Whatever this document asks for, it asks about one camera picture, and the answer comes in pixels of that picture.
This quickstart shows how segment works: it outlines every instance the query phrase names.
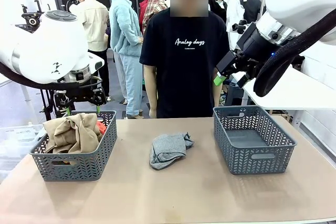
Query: black pants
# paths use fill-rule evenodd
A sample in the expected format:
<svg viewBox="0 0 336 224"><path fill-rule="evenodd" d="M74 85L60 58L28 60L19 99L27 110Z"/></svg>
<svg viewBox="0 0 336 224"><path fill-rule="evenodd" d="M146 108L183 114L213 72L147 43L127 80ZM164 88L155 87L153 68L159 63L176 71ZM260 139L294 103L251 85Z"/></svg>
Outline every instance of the black pants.
<svg viewBox="0 0 336 224"><path fill-rule="evenodd" d="M94 75L98 76L98 72L99 72L100 78L103 79L103 83L101 84L101 86L104 89L105 95L109 97L110 96L110 79L109 79L109 66L107 64L107 49L102 52L94 52L91 50L89 50L89 52L97 55L98 57L104 60L104 63L105 63L104 66L98 69L98 71L94 73Z"/></svg>

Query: light blue outfit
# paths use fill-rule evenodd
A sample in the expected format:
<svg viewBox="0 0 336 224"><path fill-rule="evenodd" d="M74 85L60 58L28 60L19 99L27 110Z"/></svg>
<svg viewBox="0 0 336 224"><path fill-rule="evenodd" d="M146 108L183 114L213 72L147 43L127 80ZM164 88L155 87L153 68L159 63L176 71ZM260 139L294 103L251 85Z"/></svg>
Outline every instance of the light blue outfit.
<svg viewBox="0 0 336 224"><path fill-rule="evenodd" d="M125 73L128 104L126 114L139 115L142 99L142 65L139 63L142 37L139 20L129 0L111 0L111 48L119 54Z"/></svg>

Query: basket bottom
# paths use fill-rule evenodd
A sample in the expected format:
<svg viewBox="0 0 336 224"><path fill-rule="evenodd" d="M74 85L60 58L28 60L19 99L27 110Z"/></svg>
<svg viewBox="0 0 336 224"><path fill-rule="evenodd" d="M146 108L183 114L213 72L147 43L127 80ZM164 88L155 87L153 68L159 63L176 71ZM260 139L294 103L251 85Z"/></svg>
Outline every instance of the basket bottom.
<svg viewBox="0 0 336 224"><path fill-rule="evenodd" d="M266 147L267 144L255 130L227 130L232 145L238 148Z"/></svg>

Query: light blue fleece jacket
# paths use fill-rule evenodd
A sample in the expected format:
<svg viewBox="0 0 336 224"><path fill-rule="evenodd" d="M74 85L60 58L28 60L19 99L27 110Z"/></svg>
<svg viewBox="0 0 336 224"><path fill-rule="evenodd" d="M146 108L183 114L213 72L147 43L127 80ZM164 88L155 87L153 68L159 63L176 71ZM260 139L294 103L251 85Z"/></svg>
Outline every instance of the light blue fleece jacket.
<svg viewBox="0 0 336 224"><path fill-rule="evenodd" d="M121 55L140 57L142 37L139 19L129 0L111 0L109 11L111 24L111 48Z"/></svg>

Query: plaid shirt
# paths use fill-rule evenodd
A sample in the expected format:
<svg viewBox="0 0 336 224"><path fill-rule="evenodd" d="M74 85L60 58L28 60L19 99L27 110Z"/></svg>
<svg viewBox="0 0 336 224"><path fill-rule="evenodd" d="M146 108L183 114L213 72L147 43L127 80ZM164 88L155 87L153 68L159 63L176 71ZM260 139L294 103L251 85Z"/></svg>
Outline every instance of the plaid shirt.
<svg viewBox="0 0 336 224"><path fill-rule="evenodd" d="M142 23L142 31L145 34L147 24L150 18L154 15L159 13L162 10L166 10L167 6L164 3L164 0L148 0L148 6L145 11L145 15L143 16L143 23Z"/></svg>

